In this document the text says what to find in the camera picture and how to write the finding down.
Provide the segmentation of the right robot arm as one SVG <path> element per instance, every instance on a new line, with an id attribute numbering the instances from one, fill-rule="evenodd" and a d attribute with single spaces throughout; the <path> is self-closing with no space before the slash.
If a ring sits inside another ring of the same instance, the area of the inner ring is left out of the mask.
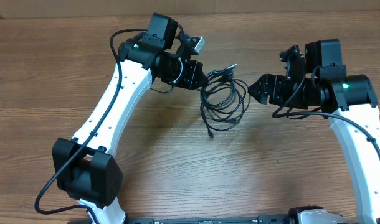
<path id="1" fill-rule="evenodd" d="M 315 205 L 289 210 L 287 223 L 380 223 L 380 112 L 366 75 L 348 75 L 338 39 L 297 45 L 279 53 L 285 75 L 262 75 L 248 93 L 278 109 L 274 118 L 328 120 L 348 167 L 356 198 L 356 218 Z"/>

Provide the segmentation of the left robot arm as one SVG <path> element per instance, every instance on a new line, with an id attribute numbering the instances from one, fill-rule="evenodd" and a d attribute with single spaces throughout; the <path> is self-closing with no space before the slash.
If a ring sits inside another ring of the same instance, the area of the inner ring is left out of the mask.
<path id="1" fill-rule="evenodd" d="M 88 213 L 90 223 L 125 222 L 118 202 L 123 174 L 115 160 L 123 130 L 156 78 L 188 90 L 207 84 L 202 63 L 192 59 L 204 43 L 155 13 L 147 29 L 135 29 L 112 48 L 116 65 L 103 96 L 72 138 L 58 138 L 52 148 L 58 188 Z"/>

